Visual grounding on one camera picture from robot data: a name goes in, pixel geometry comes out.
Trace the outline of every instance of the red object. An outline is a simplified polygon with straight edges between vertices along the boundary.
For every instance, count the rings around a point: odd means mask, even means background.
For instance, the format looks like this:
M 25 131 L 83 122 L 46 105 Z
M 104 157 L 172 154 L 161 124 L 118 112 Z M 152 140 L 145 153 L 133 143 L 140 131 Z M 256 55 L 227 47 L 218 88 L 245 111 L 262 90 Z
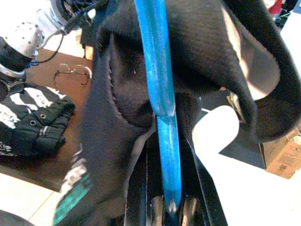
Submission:
M 269 8 L 269 13 L 277 14 L 281 12 L 282 0 L 277 0 L 275 4 Z

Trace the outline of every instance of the black cloth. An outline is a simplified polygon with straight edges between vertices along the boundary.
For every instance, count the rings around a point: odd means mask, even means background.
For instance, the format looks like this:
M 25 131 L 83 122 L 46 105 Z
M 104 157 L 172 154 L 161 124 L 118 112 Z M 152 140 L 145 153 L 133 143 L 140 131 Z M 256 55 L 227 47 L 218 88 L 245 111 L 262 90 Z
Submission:
M 0 210 L 0 225 L 1 226 L 34 226 L 27 220 L 18 217 L 14 214 Z
M 14 86 L 0 102 L 0 154 L 56 155 L 75 105 L 59 91 L 29 83 Z
M 244 129 L 252 140 L 275 139 L 297 123 L 300 80 L 260 0 L 169 0 L 166 8 L 181 134 L 191 140 L 197 97 L 221 86 L 239 96 Z M 232 10 L 256 45 L 276 59 L 280 82 L 264 99 L 252 99 L 229 41 L 223 8 L 230 14 Z M 124 213 L 128 180 L 140 153 L 134 144 L 153 122 L 134 2 L 109 1 L 107 11 L 98 15 L 81 149 L 66 175 L 62 191 L 67 193 L 57 207 L 55 226 L 111 225 L 111 219 Z

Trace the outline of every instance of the cardboard box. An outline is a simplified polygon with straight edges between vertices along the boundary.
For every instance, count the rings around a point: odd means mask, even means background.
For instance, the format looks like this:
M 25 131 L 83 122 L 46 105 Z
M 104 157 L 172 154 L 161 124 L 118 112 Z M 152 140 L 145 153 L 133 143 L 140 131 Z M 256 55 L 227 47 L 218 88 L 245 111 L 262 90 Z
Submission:
M 301 137 L 295 136 L 267 166 L 266 171 L 289 179 L 301 167 Z
M 267 168 L 272 163 L 272 161 L 274 161 L 274 159 L 278 156 L 278 154 L 282 151 L 286 144 L 297 135 L 299 135 L 299 131 L 297 128 L 294 128 L 286 136 L 280 139 L 262 143 L 261 154 L 265 168 Z

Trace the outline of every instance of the brown table surface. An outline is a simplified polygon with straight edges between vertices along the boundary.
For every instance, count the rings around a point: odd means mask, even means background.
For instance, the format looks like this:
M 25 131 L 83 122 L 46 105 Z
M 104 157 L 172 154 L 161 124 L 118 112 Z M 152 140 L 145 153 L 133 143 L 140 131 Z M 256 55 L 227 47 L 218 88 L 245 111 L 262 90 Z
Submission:
M 52 51 L 42 49 L 39 60 L 47 59 Z M 92 67 L 92 61 L 75 56 L 58 53 L 54 59 L 26 70 L 28 83 L 49 86 L 67 94 L 75 103 L 75 114 L 71 117 L 64 133 L 66 143 L 56 157 L 24 158 L 0 156 L 0 173 L 7 174 L 54 191 L 60 191 L 63 179 L 70 168 L 72 156 L 78 151 L 79 126 L 84 111 L 90 82 L 87 86 L 80 85 L 82 78 L 74 74 L 60 74 L 53 84 L 53 76 L 59 64 L 65 63 L 70 68 L 76 65 Z

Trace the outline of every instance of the blue rod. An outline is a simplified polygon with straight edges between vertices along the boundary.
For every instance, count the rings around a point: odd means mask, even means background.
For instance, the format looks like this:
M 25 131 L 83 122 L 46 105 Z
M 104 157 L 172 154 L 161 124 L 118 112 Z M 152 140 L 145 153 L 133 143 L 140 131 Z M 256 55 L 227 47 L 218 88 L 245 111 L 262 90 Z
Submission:
M 157 116 L 166 210 L 181 202 L 181 164 L 164 0 L 135 0 L 152 109 Z

